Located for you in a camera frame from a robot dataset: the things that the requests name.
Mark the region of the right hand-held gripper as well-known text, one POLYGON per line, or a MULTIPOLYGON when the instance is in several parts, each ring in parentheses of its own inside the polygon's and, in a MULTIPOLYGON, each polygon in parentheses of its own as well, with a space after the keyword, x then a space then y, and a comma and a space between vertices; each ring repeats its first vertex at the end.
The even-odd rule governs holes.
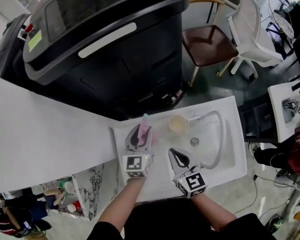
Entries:
POLYGON ((203 179, 202 170, 199 165, 181 172, 182 168, 189 167, 189 157, 176 148, 168 150, 168 157, 175 174, 173 182, 187 199, 191 199, 206 191, 208 185, 203 179))

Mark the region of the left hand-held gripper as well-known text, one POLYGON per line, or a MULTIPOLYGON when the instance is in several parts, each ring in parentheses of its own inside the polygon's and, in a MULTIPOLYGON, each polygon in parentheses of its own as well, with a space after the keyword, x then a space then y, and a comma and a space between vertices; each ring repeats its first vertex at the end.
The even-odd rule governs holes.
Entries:
POLYGON ((122 157, 122 168, 129 178, 146 178, 154 161, 151 150, 153 128, 149 126, 140 139, 139 128, 137 124, 125 138, 126 151, 122 157))

